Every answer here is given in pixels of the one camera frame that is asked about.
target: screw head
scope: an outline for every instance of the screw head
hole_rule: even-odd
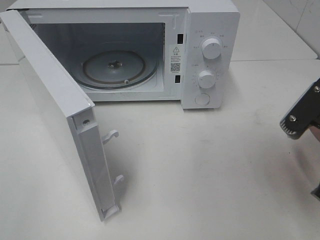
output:
[[[297,121],[296,116],[290,115],[290,116],[289,116],[289,121],[290,121],[290,122],[295,122],[295,121]]]
[[[84,120],[84,121],[82,122],[83,126],[86,126],[86,125],[88,125],[89,123],[90,123],[90,120],[89,120],[89,119]]]
[[[319,92],[320,92],[320,87],[315,86],[315,87],[313,88],[313,91],[315,91],[316,93],[319,93]]]

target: control panel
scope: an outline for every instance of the control panel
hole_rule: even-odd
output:
[[[219,108],[237,34],[239,12],[192,12],[186,40],[184,109]]]

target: door release button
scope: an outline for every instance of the door release button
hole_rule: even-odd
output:
[[[195,97],[195,103],[201,106],[207,105],[210,102],[210,96],[206,93],[201,93]]]

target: control knob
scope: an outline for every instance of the control knob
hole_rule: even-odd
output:
[[[215,59],[220,56],[222,41],[218,37],[210,37],[201,45],[202,54],[206,59]]]
[[[202,71],[198,76],[198,84],[203,89],[212,88],[216,83],[217,77],[212,71]]]

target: microwave oven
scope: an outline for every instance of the microwave oven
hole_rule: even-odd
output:
[[[101,220],[119,211],[93,102],[220,107],[240,14],[230,0],[17,0],[0,19],[57,143]]]

